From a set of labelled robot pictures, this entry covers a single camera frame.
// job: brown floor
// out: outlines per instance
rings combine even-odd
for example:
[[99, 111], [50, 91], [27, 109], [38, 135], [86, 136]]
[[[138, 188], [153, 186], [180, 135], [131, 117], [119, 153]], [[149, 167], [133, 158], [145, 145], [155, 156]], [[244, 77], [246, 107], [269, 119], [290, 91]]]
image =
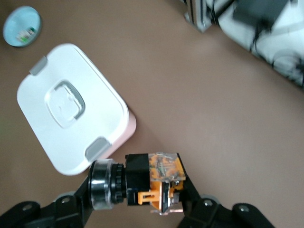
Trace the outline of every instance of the brown floor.
[[[113, 154], [178, 152], [198, 191], [228, 208], [257, 206], [276, 227], [303, 227], [304, 93], [227, 38], [201, 34], [177, 0], [0, 0], [0, 24], [30, 5], [39, 38], [13, 48], [0, 38], [0, 213], [25, 200], [42, 206], [77, 189], [86, 174], [55, 171], [16, 100], [28, 70], [53, 47], [79, 46], [137, 117]], [[86, 227], [176, 227], [182, 214], [150, 207], [96, 211]]]

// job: white box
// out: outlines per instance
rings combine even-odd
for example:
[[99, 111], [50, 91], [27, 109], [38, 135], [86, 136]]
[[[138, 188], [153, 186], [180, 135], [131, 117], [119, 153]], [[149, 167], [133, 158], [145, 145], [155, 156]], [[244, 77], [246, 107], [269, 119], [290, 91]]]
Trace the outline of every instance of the white box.
[[75, 45], [55, 47], [22, 81], [18, 104], [53, 163], [64, 175], [107, 158], [136, 128], [134, 115]]

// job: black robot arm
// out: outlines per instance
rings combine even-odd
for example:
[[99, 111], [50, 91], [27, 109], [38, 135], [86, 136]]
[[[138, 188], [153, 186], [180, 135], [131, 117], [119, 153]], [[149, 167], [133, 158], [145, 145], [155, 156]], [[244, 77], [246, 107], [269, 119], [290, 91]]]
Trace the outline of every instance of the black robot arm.
[[0, 216], [1, 228], [83, 228], [93, 210], [127, 204], [151, 204], [154, 212], [185, 214], [178, 228], [273, 228], [250, 204], [224, 208], [212, 197], [201, 197], [178, 154], [130, 154], [126, 166], [97, 160], [74, 194], [58, 197], [40, 208], [33, 201], [19, 203]]

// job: brown surface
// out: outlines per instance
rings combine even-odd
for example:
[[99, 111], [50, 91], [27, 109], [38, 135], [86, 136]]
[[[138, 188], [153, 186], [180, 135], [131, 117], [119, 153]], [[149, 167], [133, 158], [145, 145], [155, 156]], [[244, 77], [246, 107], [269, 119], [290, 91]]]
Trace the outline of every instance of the brown surface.
[[[16, 101], [28, 70], [54, 46], [74, 43], [137, 117], [128, 153], [179, 152], [201, 193], [228, 208], [257, 206], [276, 227], [303, 227], [304, 93], [227, 38], [201, 34], [177, 0], [0, 0], [0, 23], [17, 6], [36, 8], [39, 38], [13, 48], [0, 38], [0, 213], [20, 201], [42, 206], [75, 190], [85, 173], [55, 171]], [[86, 227], [176, 227], [181, 214], [150, 207], [94, 212]]]

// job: white lunch box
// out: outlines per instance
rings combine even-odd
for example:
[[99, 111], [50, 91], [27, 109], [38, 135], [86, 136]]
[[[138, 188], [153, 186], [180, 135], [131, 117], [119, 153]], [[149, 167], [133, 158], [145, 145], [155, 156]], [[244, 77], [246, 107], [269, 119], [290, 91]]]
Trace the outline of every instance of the white lunch box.
[[134, 115], [75, 45], [55, 47], [22, 81], [18, 104], [54, 167], [83, 172], [107, 158], [136, 128]]

